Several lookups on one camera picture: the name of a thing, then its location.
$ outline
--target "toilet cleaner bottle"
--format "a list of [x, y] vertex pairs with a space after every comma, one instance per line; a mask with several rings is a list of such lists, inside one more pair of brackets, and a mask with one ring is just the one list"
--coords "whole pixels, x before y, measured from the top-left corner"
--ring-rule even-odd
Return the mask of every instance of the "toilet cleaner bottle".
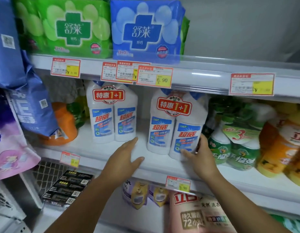
[[171, 91], [171, 89], [158, 89], [151, 100], [147, 149], [156, 154], [167, 155], [171, 149], [175, 117], [157, 109], [158, 98], [167, 98]]
[[114, 141], [113, 104], [103, 100], [107, 94], [102, 87], [112, 85], [102, 81], [88, 81], [86, 84], [86, 99], [90, 109], [90, 121], [94, 143], [102, 144]]
[[171, 144], [169, 156], [173, 159], [184, 161], [181, 149], [195, 152], [201, 135], [202, 127], [207, 118], [207, 109], [203, 106], [207, 96], [204, 93], [188, 92], [182, 101], [190, 103], [191, 112], [189, 115], [178, 115], [176, 118], [175, 132]]
[[138, 96], [122, 83], [115, 84], [117, 90], [124, 90], [124, 100], [114, 103], [115, 140], [129, 141], [136, 137]]

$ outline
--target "blue sanitary pad package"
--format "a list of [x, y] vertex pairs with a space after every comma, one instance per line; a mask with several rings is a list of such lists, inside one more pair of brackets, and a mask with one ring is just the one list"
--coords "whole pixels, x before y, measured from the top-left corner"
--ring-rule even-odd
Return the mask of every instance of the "blue sanitary pad package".
[[0, 88], [19, 89], [25, 84], [11, 0], [0, 0]]
[[180, 61], [185, 13], [180, 1], [111, 0], [110, 9], [114, 59], [168, 64]]
[[23, 128], [37, 134], [51, 136], [59, 128], [59, 125], [51, 106], [48, 91], [38, 75], [35, 74], [25, 51], [22, 51], [22, 57], [26, 69], [27, 85], [18, 91], [9, 91], [13, 108]]

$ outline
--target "left hand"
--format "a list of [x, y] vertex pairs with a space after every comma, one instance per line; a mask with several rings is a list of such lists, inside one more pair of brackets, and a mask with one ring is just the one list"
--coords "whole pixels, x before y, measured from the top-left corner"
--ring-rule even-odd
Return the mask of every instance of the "left hand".
[[101, 177], [106, 178], [108, 182], [114, 184], [115, 187], [120, 186], [129, 179], [145, 159], [145, 157], [139, 157], [131, 162], [132, 149], [137, 141], [138, 137], [135, 137], [133, 140], [121, 145], [113, 155], [110, 156], [100, 174]]

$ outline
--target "white shelf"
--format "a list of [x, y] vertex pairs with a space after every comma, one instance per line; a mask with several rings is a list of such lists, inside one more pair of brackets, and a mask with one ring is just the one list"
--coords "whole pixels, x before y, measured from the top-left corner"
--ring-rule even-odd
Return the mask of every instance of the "white shelf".
[[[139, 138], [133, 152], [132, 160], [144, 156], [145, 160], [134, 173], [134, 177], [165, 185], [167, 175], [190, 179], [191, 190], [211, 194], [207, 185], [199, 180], [191, 166], [179, 162], [168, 155], [159, 155], [147, 150], [148, 120], [137, 121], [137, 136]], [[63, 146], [35, 147], [42, 157], [60, 160], [61, 152], [68, 151], [81, 156], [80, 165], [103, 169], [108, 158], [123, 142], [94, 144], [92, 142], [90, 123], [79, 129], [77, 138]], [[239, 190], [244, 192], [253, 202], [265, 208], [285, 211], [300, 215], [300, 187], [286, 176], [268, 178], [256, 169], [238, 171], [227, 166], [218, 166], [223, 176]]]
[[[43, 233], [61, 214], [62, 211], [45, 205], [33, 233]], [[159, 208], [148, 199], [147, 205], [136, 210], [122, 199], [122, 188], [119, 187], [109, 198], [94, 232], [120, 233], [124, 231], [116, 228], [120, 226], [145, 233], [164, 233], [167, 232], [168, 220], [169, 205]]]
[[[32, 55], [31, 61], [36, 69], [50, 71], [52, 57], [50, 55]], [[116, 61], [113, 59], [80, 59], [81, 78], [92, 80], [100, 79], [103, 61]], [[164, 66], [174, 68], [172, 89], [222, 95], [228, 94], [231, 73], [275, 73], [275, 96], [259, 98], [300, 103], [300, 64], [182, 56], [179, 64]]]

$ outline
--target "white wall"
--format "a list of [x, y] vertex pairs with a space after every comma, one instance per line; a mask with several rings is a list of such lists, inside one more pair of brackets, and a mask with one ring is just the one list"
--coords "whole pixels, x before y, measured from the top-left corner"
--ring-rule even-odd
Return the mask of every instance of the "white wall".
[[300, 0], [180, 1], [191, 20], [185, 55], [276, 61], [299, 49]]

